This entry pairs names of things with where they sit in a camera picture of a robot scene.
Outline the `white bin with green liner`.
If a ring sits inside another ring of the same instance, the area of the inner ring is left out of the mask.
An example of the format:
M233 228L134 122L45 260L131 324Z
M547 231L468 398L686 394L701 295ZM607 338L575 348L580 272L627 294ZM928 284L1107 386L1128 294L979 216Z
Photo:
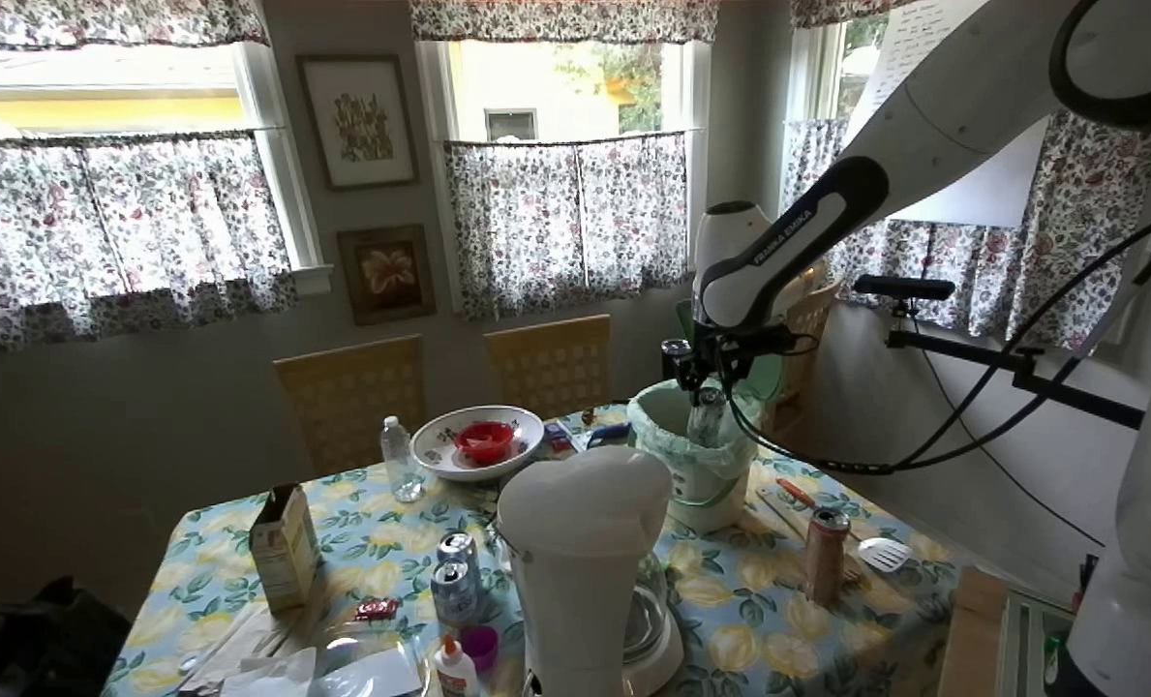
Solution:
M735 524L746 508L749 465L757 444L738 418L757 426L762 403L739 391L726 395L718 447L702 447L686 437L694 392L683 391L676 380L657 383L632 398L627 418L634 446L660 458L671 472L668 515L706 535Z

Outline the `silver soda can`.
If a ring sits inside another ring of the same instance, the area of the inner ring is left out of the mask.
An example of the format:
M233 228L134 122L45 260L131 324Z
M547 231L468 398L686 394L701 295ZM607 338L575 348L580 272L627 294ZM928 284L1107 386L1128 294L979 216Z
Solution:
M456 629L477 623L480 592L477 569L468 562L440 562L432 577L432 599L439 623Z
M479 583L479 559L477 539L472 534L455 530L439 539L439 564L463 562L468 570L468 577Z

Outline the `copper coloured can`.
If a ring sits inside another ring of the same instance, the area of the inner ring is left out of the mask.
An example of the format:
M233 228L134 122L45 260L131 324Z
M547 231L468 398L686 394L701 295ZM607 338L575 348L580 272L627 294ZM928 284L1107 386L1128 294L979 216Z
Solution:
M845 542L849 518L834 507L811 511L805 539L805 595L820 606L839 603L844 584Z

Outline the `white coffee maker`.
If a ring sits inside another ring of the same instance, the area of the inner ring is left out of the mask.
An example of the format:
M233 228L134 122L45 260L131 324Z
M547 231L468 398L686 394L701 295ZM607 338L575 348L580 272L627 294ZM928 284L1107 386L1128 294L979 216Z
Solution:
M503 487L496 527L525 630L519 697L655 697L680 671L672 612L660 653L622 658L637 566L654 553L671 485L656 455L605 445L531 464Z

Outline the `red bowl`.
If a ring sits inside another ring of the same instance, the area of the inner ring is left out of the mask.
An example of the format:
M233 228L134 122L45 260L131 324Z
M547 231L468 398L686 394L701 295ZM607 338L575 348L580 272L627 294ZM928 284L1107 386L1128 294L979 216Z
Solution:
M503 422L473 422L456 434L455 447L471 467L504 462L512 454L514 431Z

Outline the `glass carafe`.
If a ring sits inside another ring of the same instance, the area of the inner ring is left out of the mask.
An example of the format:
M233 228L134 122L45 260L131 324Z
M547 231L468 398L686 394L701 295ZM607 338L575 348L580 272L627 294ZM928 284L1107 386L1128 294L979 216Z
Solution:
M631 605L623 639L623 665L641 662L660 653L665 639L671 610L669 583L660 557L645 556L637 566Z

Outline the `white paper sheet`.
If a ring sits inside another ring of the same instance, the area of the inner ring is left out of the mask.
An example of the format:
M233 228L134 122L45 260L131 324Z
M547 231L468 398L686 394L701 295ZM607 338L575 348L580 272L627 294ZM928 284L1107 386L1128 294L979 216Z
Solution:
M922 59L986 1L913 0L890 9L872 72L863 74L866 87L849 112L843 144L849 145ZM889 219L950 225L1021 225L1047 125L1047 116L1041 118L986 163Z

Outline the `white patterned bowl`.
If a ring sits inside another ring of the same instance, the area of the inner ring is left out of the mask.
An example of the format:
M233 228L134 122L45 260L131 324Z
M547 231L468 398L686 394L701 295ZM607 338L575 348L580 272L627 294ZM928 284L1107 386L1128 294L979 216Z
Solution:
M512 429L512 441L500 464L478 467L457 450L457 434L477 422L500 422ZM529 409L506 405L453 409L417 429L410 441L416 462L439 478L482 482L505 477L534 462L546 441L543 419Z

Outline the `clear plastic water bottle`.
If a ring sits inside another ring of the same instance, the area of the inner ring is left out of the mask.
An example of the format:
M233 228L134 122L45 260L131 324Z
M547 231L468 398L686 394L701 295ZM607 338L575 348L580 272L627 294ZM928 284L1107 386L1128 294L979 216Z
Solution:
M402 503L419 501L424 496L424 473L417 470L407 429L402 426L397 415L384 416L379 444L394 499Z

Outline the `wooden box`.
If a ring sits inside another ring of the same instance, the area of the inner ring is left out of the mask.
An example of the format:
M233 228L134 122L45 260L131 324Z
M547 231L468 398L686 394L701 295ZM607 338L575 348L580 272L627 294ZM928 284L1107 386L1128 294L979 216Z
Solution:
M997 653L1009 588L977 566L961 569L937 697L996 697Z

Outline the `framed flower picture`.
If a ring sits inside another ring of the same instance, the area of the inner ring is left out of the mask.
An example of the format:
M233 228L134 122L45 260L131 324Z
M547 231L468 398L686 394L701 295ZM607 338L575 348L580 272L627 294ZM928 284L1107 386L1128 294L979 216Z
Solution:
M337 233L355 325L378 325L437 312L424 225Z

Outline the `purple cup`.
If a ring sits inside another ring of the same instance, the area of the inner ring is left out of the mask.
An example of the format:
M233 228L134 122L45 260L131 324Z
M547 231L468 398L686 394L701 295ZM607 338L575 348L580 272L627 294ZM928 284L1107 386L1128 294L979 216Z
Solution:
M478 675L494 671L500 656L500 631L490 625L468 626L460 631L459 641Z

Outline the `open cardboard carton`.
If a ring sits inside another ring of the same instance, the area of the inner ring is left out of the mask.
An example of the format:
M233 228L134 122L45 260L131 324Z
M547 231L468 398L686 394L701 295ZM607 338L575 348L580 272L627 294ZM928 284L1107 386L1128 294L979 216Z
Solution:
M249 551L270 614L308 604L321 559L308 495L299 482L273 487L249 527Z

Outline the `heap of papers and plastic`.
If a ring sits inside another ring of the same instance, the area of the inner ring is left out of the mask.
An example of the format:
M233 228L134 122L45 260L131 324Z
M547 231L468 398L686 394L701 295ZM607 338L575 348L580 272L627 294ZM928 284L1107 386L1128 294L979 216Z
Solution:
M395 627L398 612L394 621L355 622L353 610L313 635L300 621L253 612L186 662L178 697L432 697L434 672Z

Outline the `black bag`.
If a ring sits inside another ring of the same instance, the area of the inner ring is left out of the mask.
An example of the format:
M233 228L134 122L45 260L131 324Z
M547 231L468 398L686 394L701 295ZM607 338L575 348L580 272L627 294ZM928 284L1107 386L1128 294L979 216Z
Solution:
M0 600L0 697L102 697L129 631L70 575L30 600Z

